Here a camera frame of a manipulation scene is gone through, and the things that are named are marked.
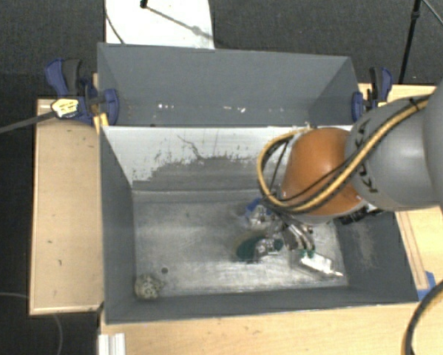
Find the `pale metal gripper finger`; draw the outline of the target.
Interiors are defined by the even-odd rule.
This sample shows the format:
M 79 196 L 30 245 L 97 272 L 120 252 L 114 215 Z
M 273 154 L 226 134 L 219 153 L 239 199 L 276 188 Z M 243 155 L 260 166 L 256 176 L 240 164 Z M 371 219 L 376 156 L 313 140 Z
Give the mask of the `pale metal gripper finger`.
M 264 257 L 277 256 L 283 248 L 283 241 L 275 238 L 263 238 L 254 245 L 254 258 L 262 259 Z
M 248 228 L 252 231 L 268 231 L 272 222 L 273 214 L 264 205 L 256 205 L 248 213 Z

